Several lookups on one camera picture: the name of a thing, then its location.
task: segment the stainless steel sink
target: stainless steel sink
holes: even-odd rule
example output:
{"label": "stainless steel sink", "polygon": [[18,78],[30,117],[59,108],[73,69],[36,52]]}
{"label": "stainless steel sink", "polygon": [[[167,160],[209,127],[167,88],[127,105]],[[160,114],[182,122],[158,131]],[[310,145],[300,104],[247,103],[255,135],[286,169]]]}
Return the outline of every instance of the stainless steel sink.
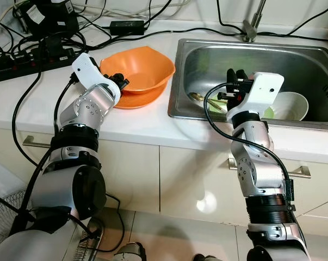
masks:
{"label": "stainless steel sink", "polygon": [[[321,47],[181,39],[176,55],[168,113],[172,117],[203,120],[202,104],[190,92],[205,95],[226,82],[229,68],[284,76],[280,90],[298,92],[309,102],[302,121],[267,120],[270,125],[328,130],[328,50]],[[213,113],[214,120],[225,115]]]}

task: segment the spoon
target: spoon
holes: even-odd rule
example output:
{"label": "spoon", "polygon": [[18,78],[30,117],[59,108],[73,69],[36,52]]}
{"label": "spoon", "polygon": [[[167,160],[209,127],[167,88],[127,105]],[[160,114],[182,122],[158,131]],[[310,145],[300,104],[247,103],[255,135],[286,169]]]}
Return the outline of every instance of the spoon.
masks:
{"label": "spoon", "polygon": [[[196,92],[190,92],[189,96],[191,98],[193,98],[194,100],[198,101],[198,102],[203,102],[204,97],[201,94],[198,94]],[[208,99],[207,102],[213,106],[215,109],[226,112],[221,106],[219,106],[218,104],[216,104],[214,101],[212,101],[211,99]]]}

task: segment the kitchen counter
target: kitchen counter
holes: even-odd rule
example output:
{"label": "kitchen counter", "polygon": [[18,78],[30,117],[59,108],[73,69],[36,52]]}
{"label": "kitchen counter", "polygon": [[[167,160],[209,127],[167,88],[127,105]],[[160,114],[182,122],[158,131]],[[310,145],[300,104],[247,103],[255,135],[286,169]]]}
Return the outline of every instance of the kitchen counter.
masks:
{"label": "kitchen counter", "polygon": [[[175,21],[154,21],[147,33],[167,28],[179,29],[178,26],[184,29],[201,26],[201,24],[198,22],[180,22],[178,24]],[[88,44],[95,45],[107,39],[104,34],[89,28],[84,34]],[[182,34],[159,34],[138,41],[118,42],[102,50],[90,52],[90,55],[99,62],[117,52],[148,45],[165,54],[174,62],[177,43],[182,38],[240,41],[238,37],[226,37],[198,31]],[[258,36],[257,42],[328,48],[328,44],[324,42],[303,39]],[[71,73],[71,67],[42,73],[40,81],[21,107],[17,117],[18,130],[53,133],[55,103]],[[0,82],[0,128],[11,128],[15,105],[35,78],[36,74],[33,74]],[[80,94],[80,89],[81,87],[78,85],[71,87],[60,107],[65,108],[71,103]],[[100,138],[199,150],[229,151],[230,142],[213,131],[207,122],[174,119],[168,116],[170,89],[171,80],[163,94],[148,106],[133,110],[113,109],[101,126]],[[219,123],[218,126],[229,133],[232,131],[231,125],[228,123]],[[328,163],[328,131],[270,126],[269,133],[274,140],[275,152],[281,158]]]}

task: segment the cabinet door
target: cabinet door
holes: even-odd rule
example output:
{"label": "cabinet door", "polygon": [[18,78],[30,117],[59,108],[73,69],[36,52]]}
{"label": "cabinet door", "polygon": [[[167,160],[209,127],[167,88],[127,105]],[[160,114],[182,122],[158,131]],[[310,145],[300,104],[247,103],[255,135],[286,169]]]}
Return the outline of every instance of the cabinet door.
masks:
{"label": "cabinet door", "polygon": [[228,152],[160,147],[161,213],[247,225],[246,203]]}
{"label": "cabinet door", "polygon": [[328,236],[328,202],[298,217],[305,233]]}
{"label": "cabinet door", "polygon": [[[34,142],[50,144],[52,134],[17,132],[19,143],[31,135]],[[23,146],[37,163],[46,148]],[[99,140],[98,155],[107,192],[121,200],[121,208],[159,213],[159,147]],[[16,148],[11,130],[0,129],[0,163],[28,183],[35,166]],[[112,199],[108,206],[116,207]]]}
{"label": "cabinet door", "polygon": [[309,216],[318,216],[321,218],[328,218],[328,202],[323,204],[322,206],[315,208],[314,210],[306,213]]}
{"label": "cabinet door", "polygon": [[99,140],[98,155],[106,190],[122,209],[159,213],[159,146]]}
{"label": "cabinet door", "polygon": [[307,166],[311,178],[294,180],[294,201],[296,216],[306,214],[318,206],[328,202],[328,164],[296,160],[282,160],[288,171],[296,171],[300,166]]}
{"label": "cabinet door", "polygon": [[[37,142],[50,143],[51,135],[38,134],[30,132],[17,132],[17,138],[20,144],[27,135],[33,135]],[[24,151],[37,163],[46,152],[44,148],[23,147]],[[15,174],[19,179],[27,183],[35,169],[17,149],[11,130],[0,129],[0,164],[7,168],[11,173]]]}
{"label": "cabinet door", "polygon": [[[183,218],[248,224],[246,204],[227,152],[160,147],[161,212]],[[293,177],[296,216],[328,201],[328,164],[283,161],[288,171],[309,167],[311,179]]]}

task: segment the faucet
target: faucet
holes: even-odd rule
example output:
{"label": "faucet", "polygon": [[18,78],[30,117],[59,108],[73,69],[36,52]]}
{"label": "faucet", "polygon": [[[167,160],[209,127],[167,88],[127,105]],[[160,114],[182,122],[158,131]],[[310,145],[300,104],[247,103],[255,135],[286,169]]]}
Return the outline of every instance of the faucet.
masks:
{"label": "faucet", "polygon": [[266,0],[261,0],[257,9],[257,12],[253,15],[252,22],[249,23],[247,20],[243,21],[246,35],[243,37],[245,42],[254,42],[257,36],[257,28],[262,18],[262,11]]}

